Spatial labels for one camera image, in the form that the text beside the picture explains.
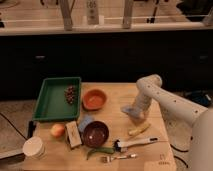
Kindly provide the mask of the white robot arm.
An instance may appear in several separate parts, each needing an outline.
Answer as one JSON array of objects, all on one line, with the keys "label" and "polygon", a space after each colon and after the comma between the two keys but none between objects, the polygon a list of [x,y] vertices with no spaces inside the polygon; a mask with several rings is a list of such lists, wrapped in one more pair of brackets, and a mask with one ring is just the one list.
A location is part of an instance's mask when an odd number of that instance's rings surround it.
[{"label": "white robot arm", "polygon": [[213,109],[164,90],[157,74],[138,79],[136,86],[133,115],[144,119],[151,100],[157,101],[192,127],[188,171],[213,171]]}]

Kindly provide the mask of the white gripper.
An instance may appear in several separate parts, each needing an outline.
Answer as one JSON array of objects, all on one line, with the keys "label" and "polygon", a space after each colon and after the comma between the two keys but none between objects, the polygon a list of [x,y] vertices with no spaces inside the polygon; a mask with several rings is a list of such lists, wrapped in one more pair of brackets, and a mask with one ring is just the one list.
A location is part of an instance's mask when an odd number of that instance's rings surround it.
[{"label": "white gripper", "polygon": [[139,93],[134,102],[133,102],[133,109],[137,112],[143,112],[143,120],[147,120],[149,117],[149,111],[147,111],[151,105],[152,99],[145,95],[144,93]]}]

